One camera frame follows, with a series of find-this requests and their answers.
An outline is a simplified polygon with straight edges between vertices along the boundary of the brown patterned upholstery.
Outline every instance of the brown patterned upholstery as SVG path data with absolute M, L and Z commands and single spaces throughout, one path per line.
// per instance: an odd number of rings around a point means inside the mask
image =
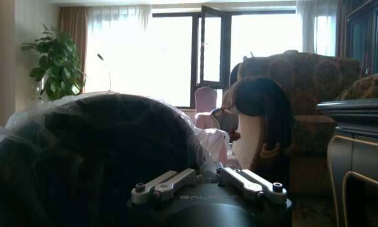
M 350 58 L 286 51 L 248 58 L 238 69 L 238 81 L 246 77 L 273 79 L 288 94 L 294 115 L 317 115 L 317 104 L 332 101 L 361 78 L 361 67 Z
M 296 117 L 290 146 L 289 191 L 330 195 L 326 146 L 336 122 L 320 115 L 317 104 L 332 101 L 362 77 L 360 61 L 312 53 L 286 51 L 246 59 L 238 69 L 238 82 L 224 97 L 223 108 L 236 110 L 236 93 L 248 78 L 268 77 L 285 90 Z
M 361 98 L 378 98 L 378 73 L 356 81 L 336 100 Z

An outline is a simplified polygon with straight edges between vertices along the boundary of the white cloth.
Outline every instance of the white cloth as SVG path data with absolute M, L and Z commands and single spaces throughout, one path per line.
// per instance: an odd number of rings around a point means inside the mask
M 302 52 L 336 54 L 336 0 L 297 0 L 302 23 Z
M 229 150 L 229 134 L 220 129 L 197 129 L 196 137 L 203 147 L 209 151 L 212 160 L 226 164 L 226 153 Z

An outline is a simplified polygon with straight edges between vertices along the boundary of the table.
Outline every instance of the table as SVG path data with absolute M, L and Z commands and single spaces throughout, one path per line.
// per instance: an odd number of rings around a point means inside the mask
M 328 146 L 337 226 L 366 226 L 364 186 L 378 187 L 378 98 L 325 102 L 318 109 L 337 121 Z

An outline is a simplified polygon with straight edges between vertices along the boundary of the brown curtain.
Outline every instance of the brown curtain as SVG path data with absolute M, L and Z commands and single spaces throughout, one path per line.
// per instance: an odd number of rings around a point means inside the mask
M 88 7 L 60 8 L 59 30 L 67 32 L 76 42 L 81 71 L 85 73 Z
M 337 34 L 337 48 L 336 48 L 336 56 L 345 57 L 346 56 L 346 42 L 348 42 L 348 15 L 366 2 L 368 0 L 338 0 L 338 12 L 337 12 L 337 26 L 336 26 L 336 34 Z

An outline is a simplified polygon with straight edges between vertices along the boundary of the open window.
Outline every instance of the open window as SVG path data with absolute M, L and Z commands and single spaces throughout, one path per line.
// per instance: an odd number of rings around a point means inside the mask
M 226 50 L 229 50 L 230 46 L 229 36 L 230 17 L 228 14 L 217 9 L 201 6 L 199 87 L 226 88 L 225 78 L 229 77 L 229 67 L 226 67 L 229 66 L 229 56 L 226 56 L 229 55 Z

